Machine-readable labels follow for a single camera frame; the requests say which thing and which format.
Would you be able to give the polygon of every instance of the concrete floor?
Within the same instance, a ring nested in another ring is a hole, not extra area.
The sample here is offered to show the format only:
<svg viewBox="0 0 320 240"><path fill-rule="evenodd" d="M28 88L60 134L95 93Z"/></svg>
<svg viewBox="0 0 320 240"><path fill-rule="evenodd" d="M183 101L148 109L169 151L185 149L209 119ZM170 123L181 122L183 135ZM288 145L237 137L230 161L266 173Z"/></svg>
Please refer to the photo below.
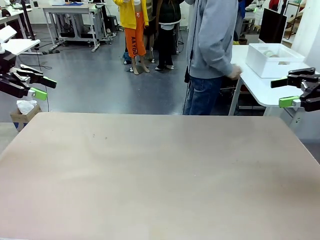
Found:
<svg viewBox="0 0 320 240"><path fill-rule="evenodd" d="M50 43L45 25L33 26L40 46ZM187 43L187 32L182 31L182 39ZM255 41L257 36L249 36ZM40 48L47 50L51 45ZM57 81L56 89L48 88L49 110L54 112L108 113L108 114L164 114L180 115L186 96L184 75L186 71L185 46L179 46L181 53L172 57L175 69L166 72L155 71L156 63L149 63L150 73L138 76L128 72L129 65L123 65L125 49L123 32L118 32L111 45L101 45L91 52L88 44L60 46L60 53L40 55L41 65L49 78ZM35 55L20 55L27 65L39 65ZM41 85L34 87L44 90ZM0 92L0 123L11 122L10 112L16 108L16 98ZM227 115L231 99L218 102L215 115ZM48 111L47 102L39 101L43 111ZM260 115L256 112L242 112L240 115ZM0 126L0 152L17 134L9 125ZM305 146L320 161L320 145L308 143Z"/></svg>

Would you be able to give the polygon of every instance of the cardboard box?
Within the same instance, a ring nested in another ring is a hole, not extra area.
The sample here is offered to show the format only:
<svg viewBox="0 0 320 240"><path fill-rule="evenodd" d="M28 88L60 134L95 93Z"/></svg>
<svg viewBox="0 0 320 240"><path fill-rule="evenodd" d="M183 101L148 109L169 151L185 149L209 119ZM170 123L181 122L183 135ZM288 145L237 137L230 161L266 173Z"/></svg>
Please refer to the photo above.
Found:
<svg viewBox="0 0 320 240"><path fill-rule="evenodd" d="M27 114L22 114L19 108L16 108L14 112L10 113L10 116L15 128L18 131L21 131L37 113L41 112L42 110L39 104L37 103L36 106Z"/></svg>

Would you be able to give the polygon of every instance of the orange pants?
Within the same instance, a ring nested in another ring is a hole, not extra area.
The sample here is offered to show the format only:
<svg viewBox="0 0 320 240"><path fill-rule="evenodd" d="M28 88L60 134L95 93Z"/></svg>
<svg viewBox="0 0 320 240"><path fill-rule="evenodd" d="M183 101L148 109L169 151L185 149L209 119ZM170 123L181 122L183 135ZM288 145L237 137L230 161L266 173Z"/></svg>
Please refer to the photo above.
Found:
<svg viewBox="0 0 320 240"><path fill-rule="evenodd" d="M136 28L125 28L125 42L126 48L130 58L135 56L143 56L146 54L146 48L144 44L144 14L142 12L135 13Z"/></svg>

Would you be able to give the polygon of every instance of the gray hoodie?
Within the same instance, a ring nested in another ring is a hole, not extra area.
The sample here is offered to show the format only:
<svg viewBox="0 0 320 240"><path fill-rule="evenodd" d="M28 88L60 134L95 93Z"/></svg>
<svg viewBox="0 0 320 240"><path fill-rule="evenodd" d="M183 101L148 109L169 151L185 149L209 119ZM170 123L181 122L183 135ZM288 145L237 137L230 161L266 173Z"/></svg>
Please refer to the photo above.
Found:
<svg viewBox="0 0 320 240"><path fill-rule="evenodd" d="M228 76L233 70L230 61L238 0L185 0L185 2L194 4L186 46L190 75L201 79ZM192 45L193 55L190 65Z"/></svg>

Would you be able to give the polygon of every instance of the person in gray hoodie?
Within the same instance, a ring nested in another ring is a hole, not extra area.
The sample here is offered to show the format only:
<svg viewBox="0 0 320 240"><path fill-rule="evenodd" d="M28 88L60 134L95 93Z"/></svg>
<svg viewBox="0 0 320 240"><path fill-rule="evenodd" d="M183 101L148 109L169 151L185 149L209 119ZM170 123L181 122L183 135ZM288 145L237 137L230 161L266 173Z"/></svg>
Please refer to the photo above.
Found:
<svg viewBox="0 0 320 240"><path fill-rule="evenodd" d="M223 79L237 80L231 64L238 0L185 0L194 5L186 46L190 89L184 115L210 115Z"/></svg>

